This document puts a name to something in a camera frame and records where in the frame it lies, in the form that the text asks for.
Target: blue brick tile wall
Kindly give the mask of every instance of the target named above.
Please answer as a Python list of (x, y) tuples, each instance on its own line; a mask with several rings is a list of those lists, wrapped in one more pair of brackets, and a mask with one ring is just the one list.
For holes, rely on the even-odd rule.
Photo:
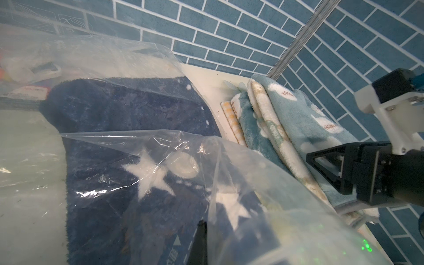
[[(53, 34), (154, 42), (170, 48), (183, 63), (237, 75), (267, 75), (320, 2), (10, 0), (0, 5), (6, 14), (0, 22)], [(40, 23), (46, 18), (51, 23)]]
[[(423, 14), (422, 0), (341, 0), (277, 81), (300, 87), (359, 141), (388, 140), (378, 119), (358, 109), (353, 93), (396, 68), (424, 73)], [(379, 211), (380, 224), (368, 227), (394, 264), (423, 264), (418, 217), (424, 208)]]

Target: light blue towel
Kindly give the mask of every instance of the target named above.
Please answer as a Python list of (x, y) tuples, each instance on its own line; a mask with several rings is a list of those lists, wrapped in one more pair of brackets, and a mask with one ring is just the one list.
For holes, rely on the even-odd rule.
[(235, 95), (231, 99), (231, 105), (243, 130), (247, 146), (291, 174), (275, 152), (265, 123), (257, 119), (247, 92)]

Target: stack of folded towels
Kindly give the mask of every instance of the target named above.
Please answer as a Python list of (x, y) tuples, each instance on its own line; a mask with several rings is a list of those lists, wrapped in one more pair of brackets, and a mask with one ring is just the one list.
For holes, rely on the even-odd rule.
[(352, 195), (341, 195), (314, 168), (306, 154), (358, 142), (345, 128), (332, 122), (299, 89), (290, 90), (274, 80), (253, 75), (240, 94), (221, 103), (241, 145), (259, 152), (289, 172), (353, 228), (378, 222), (378, 209), (369, 208)]

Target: white triangle print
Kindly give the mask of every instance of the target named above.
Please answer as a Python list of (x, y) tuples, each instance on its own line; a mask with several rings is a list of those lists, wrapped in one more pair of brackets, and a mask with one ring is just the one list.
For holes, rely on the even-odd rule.
[(180, 238), (177, 235), (177, 238), (174, 241), (174, 245), (181, 245)]

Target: clear plastic bag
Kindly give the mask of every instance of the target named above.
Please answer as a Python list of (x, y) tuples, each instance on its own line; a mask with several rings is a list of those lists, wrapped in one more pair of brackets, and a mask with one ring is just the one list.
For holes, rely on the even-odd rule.
[(167, 48), (1, 32), (1, 263), (185, 264), (202, 219), (212, 265), (386, 263), (288, 173), (217, 137)]

